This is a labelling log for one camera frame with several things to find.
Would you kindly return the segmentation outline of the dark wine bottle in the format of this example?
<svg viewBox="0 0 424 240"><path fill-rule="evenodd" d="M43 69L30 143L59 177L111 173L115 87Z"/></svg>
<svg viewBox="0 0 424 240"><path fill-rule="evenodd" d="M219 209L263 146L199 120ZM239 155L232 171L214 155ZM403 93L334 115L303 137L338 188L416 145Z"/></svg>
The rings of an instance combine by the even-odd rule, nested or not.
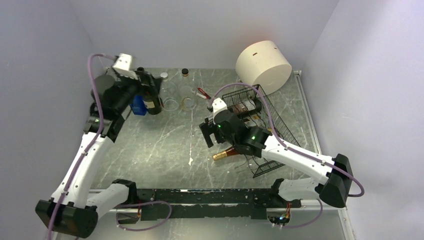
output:
<svg viewBox="0 0 424 240"><path fill-rule="evenodd" d="M143 67L138 67L135 73L148 73ZM162 111L162 102L160 96L155 99L143 99L147 112L150 115L157 115Z"/></svg>

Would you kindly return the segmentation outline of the blue labelled clear bottle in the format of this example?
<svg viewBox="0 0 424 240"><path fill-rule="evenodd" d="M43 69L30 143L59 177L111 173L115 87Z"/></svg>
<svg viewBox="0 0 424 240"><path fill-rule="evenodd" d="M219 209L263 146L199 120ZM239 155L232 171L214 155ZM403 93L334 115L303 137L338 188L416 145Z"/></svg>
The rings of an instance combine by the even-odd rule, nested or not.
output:
<svg viewBox="0 0 424 240"><path fill-rule="evenodd" d="M147 113L147 108L141 95L136 95L133 98L130 108L134 115L145 116Z"/></svg>

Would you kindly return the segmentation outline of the silver capped clear bottle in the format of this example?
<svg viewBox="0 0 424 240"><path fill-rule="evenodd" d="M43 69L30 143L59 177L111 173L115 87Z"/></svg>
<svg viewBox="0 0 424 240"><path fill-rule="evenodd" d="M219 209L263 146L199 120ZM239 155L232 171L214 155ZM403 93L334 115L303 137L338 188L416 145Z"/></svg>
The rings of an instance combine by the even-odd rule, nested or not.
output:
<svg viewBox="0 0 424 240"><path fill-rule="evenodd" d="M160 74L162 80L160 85L159 96L162 103L162 108L165 111L173 112L180 107L180 101L178 100L177 86L169 80L169 76L166 72Z"/></svg>

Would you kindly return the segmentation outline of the black capped clear bottle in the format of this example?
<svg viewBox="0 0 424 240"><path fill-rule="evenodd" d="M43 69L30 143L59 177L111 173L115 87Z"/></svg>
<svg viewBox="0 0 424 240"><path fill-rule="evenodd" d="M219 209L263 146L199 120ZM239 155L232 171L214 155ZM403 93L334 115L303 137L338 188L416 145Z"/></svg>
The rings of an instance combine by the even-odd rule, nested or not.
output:
<svg viewBox="0 0 424 240"><path fill-rule="evenodd" d="M183 68L181 70L181 84L179 86L179 93L181 98L181 107L186 111L192 111L197 105L197 85L195 77L190 76L189 70Z"/></svg>

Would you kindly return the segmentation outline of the silver necked green wine bottle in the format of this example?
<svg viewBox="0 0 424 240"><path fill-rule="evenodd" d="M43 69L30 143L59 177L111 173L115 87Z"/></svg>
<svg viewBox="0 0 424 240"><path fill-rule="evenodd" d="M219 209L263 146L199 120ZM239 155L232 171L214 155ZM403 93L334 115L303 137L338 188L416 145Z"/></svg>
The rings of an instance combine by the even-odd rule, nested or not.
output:
<svg viewBox="0 0 424 240"><path fill-rule="evenodd" d="M240 103L229 106L228 110L240 118L249 117L262 110L262 103L258 99L248 98Z"/></svg>

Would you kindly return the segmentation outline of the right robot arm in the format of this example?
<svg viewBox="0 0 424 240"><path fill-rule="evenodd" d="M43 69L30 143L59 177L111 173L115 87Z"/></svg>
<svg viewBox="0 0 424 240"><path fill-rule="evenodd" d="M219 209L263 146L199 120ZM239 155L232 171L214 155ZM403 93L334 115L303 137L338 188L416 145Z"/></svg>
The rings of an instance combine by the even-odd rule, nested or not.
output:
<svg viewBox="0 0 424 240"><path fill-rule="evenodd" d="M282 207L288 201L320 199L335 208L344 208L353 182L350 160L343 154L335 157L317 154L289 143L259 126L246 126L229 110L199 125L208 145L229 143L238 154L276 161L307 175L305 179L278 179L270 202Z"/></svg>

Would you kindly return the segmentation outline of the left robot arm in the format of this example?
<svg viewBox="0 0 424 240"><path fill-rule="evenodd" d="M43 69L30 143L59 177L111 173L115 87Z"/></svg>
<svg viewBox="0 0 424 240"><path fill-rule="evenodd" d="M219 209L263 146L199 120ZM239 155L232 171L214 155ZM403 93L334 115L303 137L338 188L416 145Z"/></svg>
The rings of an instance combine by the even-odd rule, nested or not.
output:
<svg viewBox="0 0 424 240"><path fill-rule="evenodd" d="M100 75L91 80L94 99L78 152L61 184L48 200L40 200L35 212L47 227L47 238L57 232L80 239L89 237L99 219L113 208L132 208L141 203L136 183L114 180L106 190L89 197L104 154L115 143L136 96L157 97L162 80L145 71L135 78Z"/></svg>

